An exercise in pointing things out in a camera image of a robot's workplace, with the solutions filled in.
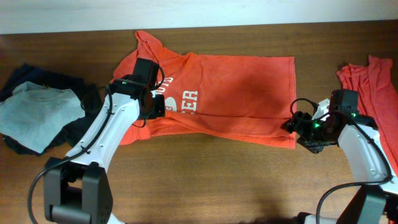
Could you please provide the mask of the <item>orange soccer t-shirt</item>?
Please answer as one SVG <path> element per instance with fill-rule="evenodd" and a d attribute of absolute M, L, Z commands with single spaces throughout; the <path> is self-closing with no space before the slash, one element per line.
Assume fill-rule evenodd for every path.
<path fill-rule="evenodd" d="M 295 135 L 282 129 L 296 97 L 293 57 L 178 54 L 139 30 L 137 49 L 116 67 L 113 77 L 130 75 L 137 59 L 158 63 L 158 95 L 163 118 L 130 127 L 122 144 L 155 136 L 205 133 L 275 147 L 295 147 Z"/>

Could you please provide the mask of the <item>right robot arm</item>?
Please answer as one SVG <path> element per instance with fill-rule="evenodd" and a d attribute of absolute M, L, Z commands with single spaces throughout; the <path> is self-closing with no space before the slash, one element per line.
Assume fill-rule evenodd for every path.
<path fill-rule="evenodd" d="M 294 223 L 378 223 L 383 215 L 397 223 L 397 176 L 382 149 L 378 125 L 373 117 L 359 113 L 358 100 L 356 91 L 335 90 L 329 99 L 311 103 L 313 114 L 293 111 L 281 126 L 290 134 L 297 133 L 297 143 L 314 154 L 328 146 L 341 148 L 354 177 L 354 182 L 326 191 L 315 214 L 300 212 Z M 342 214 L 322 217 L 327 196 L 348 187 L 358 191 Z"/>

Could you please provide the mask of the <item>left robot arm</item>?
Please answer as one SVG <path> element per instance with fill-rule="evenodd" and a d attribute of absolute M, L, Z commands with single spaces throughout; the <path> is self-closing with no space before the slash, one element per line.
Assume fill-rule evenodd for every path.
<path fill-rule="evenodd" d="M 97 117 L 63 159 L 51 157 L 43 170 L 44 215 L 54 223 L 119 223 L 107 176 L 127 130 L 165 115 L 165 99 L 155 94 L 165 79 L 154 61 L 139 58 L 131 74 L 105 86 Z"/>

